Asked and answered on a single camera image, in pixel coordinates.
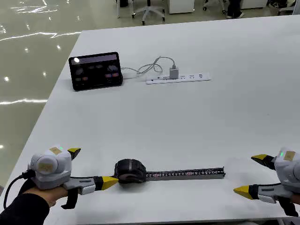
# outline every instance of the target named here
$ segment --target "hand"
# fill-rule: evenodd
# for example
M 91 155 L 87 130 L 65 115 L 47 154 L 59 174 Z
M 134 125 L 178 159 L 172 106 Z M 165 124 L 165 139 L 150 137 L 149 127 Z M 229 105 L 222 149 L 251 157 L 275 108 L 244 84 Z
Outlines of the hand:
M 293 195 L 291 197 L 291 200 L 292 200 L 293 203 L 296 203 L 296 204 L 300 205 L 300 195 Z
M 56 201 L 60 198 L 67 197 L 68 191 L 63 187 L 56 187 L 50 190 L 40 190 L 37 187 L 33 187 L 25 191 L 23 194 L 35 194 L 46 200 L 49 207 L 52 207 L 56 204 Z

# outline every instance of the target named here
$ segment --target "glossy floor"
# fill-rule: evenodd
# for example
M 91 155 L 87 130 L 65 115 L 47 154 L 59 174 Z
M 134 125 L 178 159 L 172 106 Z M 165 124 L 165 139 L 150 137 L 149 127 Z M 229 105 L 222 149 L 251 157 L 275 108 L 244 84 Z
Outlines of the glossy floor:
M 276 14 L 268 7 L 245 13 Z M 203 12 L 202 0 L 196 0 L 194 13 L 166 15 L 165 23 L 221 19 L 219 6 Z M 148 25 L 162 23 L 155 15 L 147 18 Z M 80 32 L 140 25 L 141 15 L 132 19 L 128 7 L 117 19 L 115 0 L 1 0 L 0 185 L 6 184 Z

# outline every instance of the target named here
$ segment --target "measuring tape blade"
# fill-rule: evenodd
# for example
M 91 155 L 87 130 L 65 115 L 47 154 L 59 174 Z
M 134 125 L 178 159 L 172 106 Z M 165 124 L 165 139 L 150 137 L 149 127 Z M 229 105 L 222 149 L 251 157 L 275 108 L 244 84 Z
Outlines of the measuring tape blade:
M 146 180 L 204 180 L 222 179 L 224 168 L 146 172 Z

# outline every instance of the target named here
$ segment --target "tape measure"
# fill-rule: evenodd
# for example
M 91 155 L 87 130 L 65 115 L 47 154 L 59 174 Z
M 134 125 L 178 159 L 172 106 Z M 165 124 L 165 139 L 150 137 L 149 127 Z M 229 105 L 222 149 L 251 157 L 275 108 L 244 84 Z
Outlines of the tape measure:
M 136 159 L 123 159 L 116 163 L 114 177 L 119 183 L 144 183 L 153 180 L 203 180 L 222 179 L 225 177 L 224 167 L 147 172 L 146 167 Z

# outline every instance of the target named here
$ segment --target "power strip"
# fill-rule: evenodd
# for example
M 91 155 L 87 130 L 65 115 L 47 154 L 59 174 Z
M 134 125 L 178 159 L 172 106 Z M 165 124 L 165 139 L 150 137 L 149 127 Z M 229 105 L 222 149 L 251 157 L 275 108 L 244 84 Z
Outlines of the power strip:
M 209 74 L 198 75 L 180 75 L 179 79 L 169 79 L 167 76 L 158 77 L 157 79 L 147 79 L 146 84 L 159 84 L 159 83 L 180 83 L 180 82 L 195 82 L 195 81 L 210 81 Z

